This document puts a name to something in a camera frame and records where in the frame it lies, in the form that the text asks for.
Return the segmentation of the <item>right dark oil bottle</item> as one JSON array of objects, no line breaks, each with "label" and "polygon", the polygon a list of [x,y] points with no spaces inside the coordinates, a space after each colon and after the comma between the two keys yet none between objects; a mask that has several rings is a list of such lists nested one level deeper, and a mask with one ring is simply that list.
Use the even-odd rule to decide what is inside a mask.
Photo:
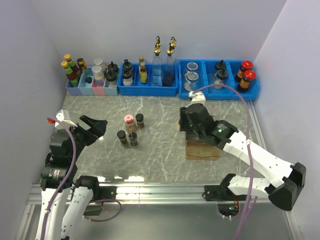
[{"label": "right dark oil bottle", "polygon": [[166,51],[166,59],[163,65],[163,82],[164,87],[171,87],[173,80],[175,79],[175,65],[176,57],[174,55],[174,50],[177,46],[177,40],[174,36],[171,37],[171,42],[169,43],[168,49]]}]

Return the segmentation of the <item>red lid sauce jar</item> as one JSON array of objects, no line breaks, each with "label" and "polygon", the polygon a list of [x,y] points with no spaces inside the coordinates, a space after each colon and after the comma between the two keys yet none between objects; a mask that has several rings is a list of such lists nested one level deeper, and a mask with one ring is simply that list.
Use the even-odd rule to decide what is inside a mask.
[{"label": "red lid sauce jar", "polygon": [[240,83],[237,85],[237,90],[241,93],[245,93],[248,91],[249,87],[251,86],[252,82],[256,78],[256,72],[253,70],[246,70],[243,73],[242,79]]},{"label": "red lid sauce jar", "polygon": [[252,70],[253,66],[254,66],[254,64],[250,60],[242,61],[242,63],[240,64],[239,70],[234,77],[235,81],[237,83],[240,83],[240,81],[242,80],[242,78],[244,76],[245,71]]}]

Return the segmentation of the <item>small black cap bottle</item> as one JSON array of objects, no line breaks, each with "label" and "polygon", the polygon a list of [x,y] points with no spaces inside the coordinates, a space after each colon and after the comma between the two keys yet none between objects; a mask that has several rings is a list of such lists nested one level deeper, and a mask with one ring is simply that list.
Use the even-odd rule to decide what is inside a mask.
[{"label": "small black cap bottle", "polygon": [[119,130],[117,132],[117,137],[120,141],[120,144],[122,146],[127,146],[128,145],[128,141],[127,141],[127,135],[126,135],[126,132],[124,130]]}]

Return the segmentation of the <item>rear red sauce bottle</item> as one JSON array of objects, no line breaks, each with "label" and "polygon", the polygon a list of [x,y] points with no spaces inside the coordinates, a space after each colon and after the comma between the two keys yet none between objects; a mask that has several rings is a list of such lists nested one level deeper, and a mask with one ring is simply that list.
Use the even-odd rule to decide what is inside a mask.
[{"label": "rear red sauce bottle", "polygon": [[65,54],[64,55],[64,59],[66,60],[68,65],[71,67],[71,69],[75,72],[76,76],[78,78],[80,78],[81,77],[81,71],[80,71],[79,67],[76,65],[76,63],[73,61],[73,59],[71,58],[71,55],[70,54]]}]

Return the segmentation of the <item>front clear glass jar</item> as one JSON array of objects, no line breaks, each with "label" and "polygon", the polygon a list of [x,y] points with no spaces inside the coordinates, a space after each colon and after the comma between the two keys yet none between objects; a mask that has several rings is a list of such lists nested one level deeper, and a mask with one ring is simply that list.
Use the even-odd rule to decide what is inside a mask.
[{"label": "front clear glass jar", "polygon": [[195,71],[188,71],[185,75],[184,89],[188,92],[196,91],[199,88],[199,74]]}]

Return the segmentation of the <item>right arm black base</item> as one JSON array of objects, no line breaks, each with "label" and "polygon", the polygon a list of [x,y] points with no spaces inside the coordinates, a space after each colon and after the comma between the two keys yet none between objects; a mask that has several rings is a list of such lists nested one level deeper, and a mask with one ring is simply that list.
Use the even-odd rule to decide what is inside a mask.
[{"label": "right arm black base", "polygon": [[218,213],[222,217],[232,219],[240,214],[240,201],[246,200],[246,195],[235,195],[226,186],[205,185],[202,198],[206,202],[217,202]]}]

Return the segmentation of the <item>rear black top shaker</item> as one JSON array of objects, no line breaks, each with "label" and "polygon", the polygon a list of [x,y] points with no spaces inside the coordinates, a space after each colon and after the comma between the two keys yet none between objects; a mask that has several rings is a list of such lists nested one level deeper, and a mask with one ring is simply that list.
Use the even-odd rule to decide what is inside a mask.
[{"label": "rear black top shaker", "polygon": [[123,70],[129,70],[130,72],[133,71],[133,65],[128,59],[125,59],[123,61],[122,67],[123,67]]}]

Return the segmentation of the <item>black cap spice bottle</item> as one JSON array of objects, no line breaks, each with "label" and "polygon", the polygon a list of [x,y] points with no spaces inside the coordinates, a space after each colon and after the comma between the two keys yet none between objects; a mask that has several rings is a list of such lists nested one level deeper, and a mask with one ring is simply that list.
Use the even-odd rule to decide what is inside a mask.
[{"label": "black cap spice bottle", "polygon": [[145,127],[144,115],[143,115],[142,113],[138,113],[138,114],[135,116],[135,119],[136,119],[137,128],[138,128],[139,130],[144,129],[144,127]]}]

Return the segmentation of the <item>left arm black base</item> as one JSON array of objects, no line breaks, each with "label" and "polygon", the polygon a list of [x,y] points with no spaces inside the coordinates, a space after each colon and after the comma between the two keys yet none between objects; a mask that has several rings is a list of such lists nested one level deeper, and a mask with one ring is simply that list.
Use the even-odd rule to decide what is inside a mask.
[{"label": "left arm black base", "polygon": [[[99,188],[99,192],[93,196],[91,201],[102,200],[102,199],[115,199],[117,193],[116,186],[102,186]],[[104,203],[103,202],[90,202],[84,211],[84,216],[95,217],[102,213]]]}]

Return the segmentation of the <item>front silver lid jar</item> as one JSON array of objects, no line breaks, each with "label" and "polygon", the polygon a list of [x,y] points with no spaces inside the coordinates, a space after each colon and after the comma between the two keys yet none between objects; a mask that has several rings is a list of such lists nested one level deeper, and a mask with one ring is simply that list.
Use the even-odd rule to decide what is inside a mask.
[{"label": "front silver lid jar", "polygon": [[103,72],[102,67],[100,65],[95,65],[92,67],[91,71],[93,73],[96,84],[98,86],[103,86],[106,78],[105,78],[105,74]]}]

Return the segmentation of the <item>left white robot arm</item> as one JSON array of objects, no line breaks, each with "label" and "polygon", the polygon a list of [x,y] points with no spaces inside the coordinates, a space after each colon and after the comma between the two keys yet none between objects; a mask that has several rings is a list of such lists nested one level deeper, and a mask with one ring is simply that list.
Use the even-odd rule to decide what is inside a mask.
[{"label": "left white robot arm", "polygon": [[56,130],[51,135],[50,152],[41,171],[41,212],[37,240],[72,240],[90,201],[101,195],[94,176],[81,176],[73,181],[78,170],[76,161],[85,147],[94,144],[107,130],[107,120],[81,115],[88,125],[84,129],[70,120],[67,111],[47,118]]}]

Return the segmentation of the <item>front black pourer jar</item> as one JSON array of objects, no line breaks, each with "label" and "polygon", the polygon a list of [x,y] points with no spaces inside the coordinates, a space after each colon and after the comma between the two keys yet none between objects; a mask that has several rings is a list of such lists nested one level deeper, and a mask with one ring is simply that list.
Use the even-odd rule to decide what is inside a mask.
[{"label": "front black pourer jar", "polygon": [[118,75],[114,71],[108,71],[106,73],[105,80],[108,88],[115,88],[117,86]]}]

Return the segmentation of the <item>front red sauce bottle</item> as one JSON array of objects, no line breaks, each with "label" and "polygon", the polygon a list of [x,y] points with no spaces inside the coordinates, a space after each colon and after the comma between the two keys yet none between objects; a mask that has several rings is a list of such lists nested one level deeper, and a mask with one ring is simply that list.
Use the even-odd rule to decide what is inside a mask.
[{"label": "front red sauce bottle", "polygon": [[77,77],[77,74],[72,70],[72,68],[69,66],[69,64],[66,61],[61,62],[61,66],[63,67],[66,77],[71,83],[73,87],[78,87],[79,85],[79,78]]}]

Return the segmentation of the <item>left glass oil bottle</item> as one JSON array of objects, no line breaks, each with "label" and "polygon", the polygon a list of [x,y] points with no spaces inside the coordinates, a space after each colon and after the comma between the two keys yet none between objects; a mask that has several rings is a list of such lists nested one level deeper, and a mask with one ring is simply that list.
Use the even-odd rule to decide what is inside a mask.
[{"label": "left glass oil bottle", "polygon": [[152,82],[156,87],[162,86],[163,82],[163,60],[161,56],[161,41],[160,37],[157,36],[154,46],[154,55],[152,60]]}]

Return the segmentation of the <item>rear red lid sauce jar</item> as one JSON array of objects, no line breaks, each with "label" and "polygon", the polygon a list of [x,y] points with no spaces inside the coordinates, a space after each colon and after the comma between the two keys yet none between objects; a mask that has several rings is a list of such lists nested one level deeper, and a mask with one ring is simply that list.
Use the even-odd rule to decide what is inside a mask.
[{"label": "rear red lid sauce jar", "polygon": [[254,66],[254,64],[250,60],[242,61],[242,63],[240,64],[239,70],[234,77],[235,81],[237,83],[240,83],[240,81],[242,80],[242,78],[244,76],[245,71],[252,70],[253,66]]}]

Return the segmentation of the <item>front black lid sugar jar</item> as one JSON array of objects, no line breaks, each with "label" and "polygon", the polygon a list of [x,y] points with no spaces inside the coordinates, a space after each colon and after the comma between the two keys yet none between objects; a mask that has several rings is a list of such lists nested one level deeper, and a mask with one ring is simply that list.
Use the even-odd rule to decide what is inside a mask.
[{"label": "front black lid sugar jar", "polygon": [[212,79],[214,81],[214,84],[223,85],[228,77],[228,71],[226,69],[220,69],[213,74]]}]

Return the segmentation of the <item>dark shaker spice bottle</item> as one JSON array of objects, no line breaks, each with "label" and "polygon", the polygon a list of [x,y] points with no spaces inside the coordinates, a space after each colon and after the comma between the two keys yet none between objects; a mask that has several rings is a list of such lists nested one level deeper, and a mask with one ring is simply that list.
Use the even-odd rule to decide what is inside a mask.
[{"label": "dark shaker spice bottle", "polygon": [[130,141],[130,145],[132,147],[137,147],[138,146],[138,135],[136,132],[130,132],[128,134],[128,138],[129,138],[129,141]]}]

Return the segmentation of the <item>large blue triple bin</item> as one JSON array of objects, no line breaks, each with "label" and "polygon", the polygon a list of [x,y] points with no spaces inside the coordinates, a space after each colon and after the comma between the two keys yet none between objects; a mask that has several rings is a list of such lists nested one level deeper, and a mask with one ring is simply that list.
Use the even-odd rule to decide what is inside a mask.
[{"label": "large blue triple bin", "polygon": [[[198,80],[194,84],[196,87],[204,87],[214,83],[212,75],[216,72],[215,65],[219,59],[180,59],[178,61],[178,74],[179,74],[179,91],[180,99],[187,99],[190,87],[187,86],[185,74],[187,73],[187,64],[196,63],[198,69]],[[224,81],[225,85],[236,89],[238,83],[235,81],[235,76],[242,63],[241,60],[225,60],[226,70],[228,71],[228,78]],[[247,92],[241,93],[245,100],[255,100],[258,97],[260,84],[256,78],[249,86]],[[240,98],[230,89],[222,88],[216,89],[214,87],[203,90],[205,97],[209,100],[239,100]]]}]

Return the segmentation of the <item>pink lid spice jar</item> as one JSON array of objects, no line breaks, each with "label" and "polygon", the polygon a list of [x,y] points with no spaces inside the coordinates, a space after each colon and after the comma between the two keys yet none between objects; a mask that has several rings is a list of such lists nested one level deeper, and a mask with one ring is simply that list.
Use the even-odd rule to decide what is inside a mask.
[{"label": "pink lid spice jar", "polygon": [[134,117],[131,114],[124,116],[125,130],[129,133],[135,133],[138,129]]}]

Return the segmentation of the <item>light blue storage bin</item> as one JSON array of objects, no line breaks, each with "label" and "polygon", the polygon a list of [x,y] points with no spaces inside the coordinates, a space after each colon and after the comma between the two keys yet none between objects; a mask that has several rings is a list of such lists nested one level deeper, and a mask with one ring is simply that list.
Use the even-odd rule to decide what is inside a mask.
[{"label": "light blue storage bin", "polygon": [[[92,78],[91,83],[86,83],[87,77]],[[94,75],[92,73],[92,67],[87,67],[87,69],[82,72],[80,79],[79,79],[79,85],[78,85],[83,96],[93,96],[94,95],[93,91],[92,91],[93,79],[94,79]]]}]

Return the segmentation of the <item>clear glass jar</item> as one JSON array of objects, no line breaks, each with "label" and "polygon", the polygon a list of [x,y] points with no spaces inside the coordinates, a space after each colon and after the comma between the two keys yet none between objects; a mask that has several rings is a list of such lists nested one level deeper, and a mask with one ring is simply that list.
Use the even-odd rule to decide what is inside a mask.
[{"label": "clear glass jar", "polygon": [[198,69],[199,69],[199,65],[194,61],[190,61],[186,65],[186,72],[187,73],[190,73],[190,72],[196,72],[197,73]]},{"label": "clear glass jar", "polygon": [[188,92],[196,91],[199,88],[199,74],[195,71],[188,71],[185,75],[184,89]]}]

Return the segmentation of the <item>rear clear glass jar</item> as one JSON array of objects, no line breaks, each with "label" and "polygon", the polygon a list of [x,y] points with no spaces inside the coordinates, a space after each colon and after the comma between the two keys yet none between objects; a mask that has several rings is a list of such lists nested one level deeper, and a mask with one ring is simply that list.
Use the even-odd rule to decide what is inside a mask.
[{"label": "rear clear glass jar", "polygon": [[194,61],[190,61],[186,65],[186,72],[187,73],[190,73],[190,72],[196,72],[197,73],[198,69],[199,69],[199,65]]}]

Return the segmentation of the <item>black shaker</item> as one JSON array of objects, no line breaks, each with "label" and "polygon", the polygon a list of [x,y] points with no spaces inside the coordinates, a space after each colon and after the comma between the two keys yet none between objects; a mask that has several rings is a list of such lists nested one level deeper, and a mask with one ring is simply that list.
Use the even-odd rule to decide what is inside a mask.
[{"label": "black shaker", "polygon": [[122,76],[122,83],[124,86],[131,86],[133,84],[132,72],[128,68],[125,68],[122,71],[121,76]]},{"label": "black shaker", "polygon": [[128,59],[125,59],[123,61],[122,67],[123,67],[123,70],[129,70],[130,72],[133,71],[133,65]]}]

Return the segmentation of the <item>front red lid sauce jar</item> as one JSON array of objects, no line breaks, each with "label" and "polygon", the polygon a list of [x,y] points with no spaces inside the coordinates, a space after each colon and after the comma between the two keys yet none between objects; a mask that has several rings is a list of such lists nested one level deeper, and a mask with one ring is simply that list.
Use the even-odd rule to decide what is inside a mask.
[{"label": "front red lid sauce jar", "polygon": [[248,91],[249,87],[251,86],[252,82],[256,78],[256,72],[253,70],[246,70],[243,73],[242,79],[240,83],[237,85],[237,90],[241,93],[245,93]]}]

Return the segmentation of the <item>blue divided crate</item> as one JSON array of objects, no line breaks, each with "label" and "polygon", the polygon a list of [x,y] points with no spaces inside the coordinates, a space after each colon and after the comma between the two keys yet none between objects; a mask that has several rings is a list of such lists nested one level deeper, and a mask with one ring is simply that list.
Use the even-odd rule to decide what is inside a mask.
[{"label": "blue divided crate", "polygon": [[154,86],[153,85],[153,72],[152,64],[146,64],[146,70],[148,75],[148,83],[143,84],[139,75],[138,63],[133,63],[133,73],[135,74],[133,83],[131,85],[123,84],[123,71],[122,63],[119,67],[119,75],[117,80],[117,87],[119,92],[123,96],[152,96],[152,97],[175,97],[179,88],[179,70],[178,67],[175,67],[175,77],[172,81],[171,86]]}]

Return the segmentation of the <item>small black cap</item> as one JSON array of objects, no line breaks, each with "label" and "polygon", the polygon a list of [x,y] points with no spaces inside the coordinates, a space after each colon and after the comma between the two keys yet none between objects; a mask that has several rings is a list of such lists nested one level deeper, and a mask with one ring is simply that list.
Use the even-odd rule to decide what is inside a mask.
[{"label": "small black cap", "polygon": [[88,84],[90,84],[90,83],[92,82],[92,78],[91,78],[91,77],[87,77],[87,78],[85,79],[85,82],[88,83]]}]

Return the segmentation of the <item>rear cork bottle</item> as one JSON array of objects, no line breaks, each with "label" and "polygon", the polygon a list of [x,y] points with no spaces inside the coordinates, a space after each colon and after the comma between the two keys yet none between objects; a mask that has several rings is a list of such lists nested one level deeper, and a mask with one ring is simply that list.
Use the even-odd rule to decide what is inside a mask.
[{"label": "rear cork bottle", "polygon": [[145,61],[144,61],[144,56],[143,56],[143,55],[140,55],[140,56],[139,56],[138,63],[139,63],[139,66],[141,66],[141,64],[144,64],[144,63],[145,63]]}]

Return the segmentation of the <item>pink storage bin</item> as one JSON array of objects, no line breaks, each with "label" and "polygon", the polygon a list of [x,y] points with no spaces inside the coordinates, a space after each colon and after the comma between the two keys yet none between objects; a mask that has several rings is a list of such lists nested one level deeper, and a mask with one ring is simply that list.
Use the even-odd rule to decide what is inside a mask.
[{"label": "pink storage bin", "polygon": [[106,94],[104,85],[98,85],[95,79],[92,81],[91,89],[95,96],[104,96]]}]

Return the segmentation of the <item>yellow lid spice jar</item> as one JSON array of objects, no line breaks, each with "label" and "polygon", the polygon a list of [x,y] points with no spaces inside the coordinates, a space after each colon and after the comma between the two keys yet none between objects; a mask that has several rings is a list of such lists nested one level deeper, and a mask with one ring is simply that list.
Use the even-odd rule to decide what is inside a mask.
[{"label": "yellow lid spice jar", "polygon": [[179,132],[181,132],[182,130],[181,130],[181,126],[180,126],[180,122],[179,121],[177,121],[175,124],[174,124],[174,129],[175,130],[177,130],[177,131],[179,131]]}]

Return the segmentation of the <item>pale blue storage bin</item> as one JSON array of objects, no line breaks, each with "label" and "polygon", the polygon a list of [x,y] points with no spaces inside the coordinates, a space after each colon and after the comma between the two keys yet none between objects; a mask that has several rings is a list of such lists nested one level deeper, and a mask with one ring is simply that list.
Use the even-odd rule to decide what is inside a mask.
[{"label": "pale blue storage bin", "polygon": [[106,80],[105,80],[104,91],[105,91],[105,94],[108,96],[117,96],[119,94],[118,81],[117,81],[117,86],[115,88],[110,88],[106,86]]}]

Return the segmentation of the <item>rear silver lid jar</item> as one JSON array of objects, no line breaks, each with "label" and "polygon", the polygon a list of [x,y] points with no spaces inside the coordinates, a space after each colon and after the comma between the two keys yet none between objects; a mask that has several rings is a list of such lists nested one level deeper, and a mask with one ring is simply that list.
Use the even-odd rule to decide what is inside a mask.
[{"label": "rear silver lid jar", "polygon": [[94,59],[93,64],[95,66],[100,66],[103,71],[106,69],[105,63],[104,63],[103,59],[101,59],[101,58]]}]

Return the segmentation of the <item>front black top shaker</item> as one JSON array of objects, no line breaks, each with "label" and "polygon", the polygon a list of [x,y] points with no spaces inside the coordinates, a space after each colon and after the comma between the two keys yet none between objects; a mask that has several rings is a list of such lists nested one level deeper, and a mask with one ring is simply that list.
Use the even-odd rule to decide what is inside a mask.
[{"label": "front black top shaker", "polygon": [[132,72],[128,68],[125,68],[122,71],[121,76],[122,76],[122,83],[124,86],[131,86],[133,84]]}]

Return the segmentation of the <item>black pourer jar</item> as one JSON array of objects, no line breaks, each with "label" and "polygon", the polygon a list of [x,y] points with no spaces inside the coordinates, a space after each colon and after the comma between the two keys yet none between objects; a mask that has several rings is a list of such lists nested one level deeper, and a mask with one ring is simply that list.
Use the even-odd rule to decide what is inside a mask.
[{"label": "black pourer jar", "polygon": [[108,88],[115,88],[117,86],[118,75],[114,71],[108,71],[106,73],[105,80]]},{"label": "black pourer jar", "polygon": [[109,72],[113,72],[113,73],[118,73],[119,72],[119,67],[116,63],[114,63],[113,61],[110,62],[110,64],[107,66],[107,70]]}]

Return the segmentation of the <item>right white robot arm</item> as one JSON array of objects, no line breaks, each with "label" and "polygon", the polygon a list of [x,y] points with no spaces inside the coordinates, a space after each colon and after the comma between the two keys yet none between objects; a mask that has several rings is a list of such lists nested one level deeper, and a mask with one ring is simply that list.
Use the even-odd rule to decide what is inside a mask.
[{"label": "right white robot arm", "polygon": [[235,196],[268,198],[284,211],[291,211],[306,181],[306,167],[276,157],[256,143],[247,140],[243,132],[225,120],[214,120],[201,103],[180,108],[179,129],[195,134],[205,143],[229,153],[262,174],[262,178],[241,177],[229,173],[219,185],[226,200]]}]

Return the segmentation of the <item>rear black lid jar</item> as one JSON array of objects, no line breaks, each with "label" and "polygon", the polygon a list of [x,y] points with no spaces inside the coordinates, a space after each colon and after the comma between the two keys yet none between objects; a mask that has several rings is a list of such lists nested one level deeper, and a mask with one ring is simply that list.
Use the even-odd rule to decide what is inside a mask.
[{"label": "rear black lid jar", "polygon": [[226,70],[226,63],[223,59],[215,63],[214,69],[218,72],[219,70]]}]

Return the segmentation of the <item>front cork yellow bottle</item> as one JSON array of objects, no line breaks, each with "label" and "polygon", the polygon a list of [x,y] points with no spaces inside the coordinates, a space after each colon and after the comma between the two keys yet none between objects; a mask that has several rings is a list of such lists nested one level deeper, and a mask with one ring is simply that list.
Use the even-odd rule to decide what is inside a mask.
[{"label": "front cork yellow bottle", "polygon": [[139,63],[139,74],[140,74],[140,81],[142,84],[148,83],[148,73],[145,62]]}]

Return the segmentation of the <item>dark yellow label bottle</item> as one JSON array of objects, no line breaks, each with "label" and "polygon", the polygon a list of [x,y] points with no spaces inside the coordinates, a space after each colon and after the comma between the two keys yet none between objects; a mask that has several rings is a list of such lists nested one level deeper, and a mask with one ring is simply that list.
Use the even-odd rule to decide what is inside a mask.
[{"label": "dark yellow label bottle", "polygon": [[86,64],[86,62],[85,62],[85,60],[83,58],[81,58],[81,57],[78,58],[76,60],[76,62],[77,62],[77,65],[78,65],[78,67],[79,67],[81,72],[83,72],[83,71],[85,71],[87,69],[87,64]]}]

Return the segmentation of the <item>red sauce bottle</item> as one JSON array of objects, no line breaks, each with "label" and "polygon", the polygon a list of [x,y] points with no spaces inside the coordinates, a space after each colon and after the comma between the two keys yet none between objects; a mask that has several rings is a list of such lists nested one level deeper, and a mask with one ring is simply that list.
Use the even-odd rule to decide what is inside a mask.
[{"label": "red sauce bottle", "polygon": [[61,62],[61,66],[63,67],[66,77],[71,83],[73,87],[78,87],[79,85],[79,78],[77,77],[77,74],[72,70],[72,68],[69,66],[69,64],[66,61]]},{"label": "red sauce bottle", "polygon": [[64,59],[66,60],[68,65],[71,67],[71,69],[75,72],[76,76],[78,78],[80,78],[81,77],[81,71],[80,71],[79,67],[76,65],[76,63],[73,61],[73,59],[71,58],[71,55],[70,54],[65,54],[64,55]]}]

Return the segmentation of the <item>silver lid spice jar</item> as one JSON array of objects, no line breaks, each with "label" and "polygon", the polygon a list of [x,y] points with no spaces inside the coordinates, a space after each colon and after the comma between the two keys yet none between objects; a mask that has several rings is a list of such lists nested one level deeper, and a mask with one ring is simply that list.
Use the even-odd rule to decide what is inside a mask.
[{"label": "silver lid spice jar", "polygon": [[213,117],[217,116],[220,112],[220,108],[216,105],[208,105],[207,110]]}]

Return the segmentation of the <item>purple storage bin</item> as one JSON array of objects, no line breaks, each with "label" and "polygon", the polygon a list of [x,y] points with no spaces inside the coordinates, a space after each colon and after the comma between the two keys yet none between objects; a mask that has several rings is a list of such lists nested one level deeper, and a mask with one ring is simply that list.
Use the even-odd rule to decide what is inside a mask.
[{"label": "purple storage bin", "polygon": [[65,89],[72,96],[81,96],[82,92],[78,86],[73,86],[71,82],[68,80]]}]

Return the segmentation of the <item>rear black pourer jar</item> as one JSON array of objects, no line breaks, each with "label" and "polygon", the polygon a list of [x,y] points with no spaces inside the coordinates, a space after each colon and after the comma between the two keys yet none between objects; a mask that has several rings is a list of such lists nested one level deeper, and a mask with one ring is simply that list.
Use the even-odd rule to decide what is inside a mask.
[{"label": "rear black pourer jar", "polygon": [[119,67],[116,63],[114,63],[113,61],[110,62],[110,64],[107,66],[107,70],[109,72],[113,72],[113,73],[118,73],[119,72]]}]

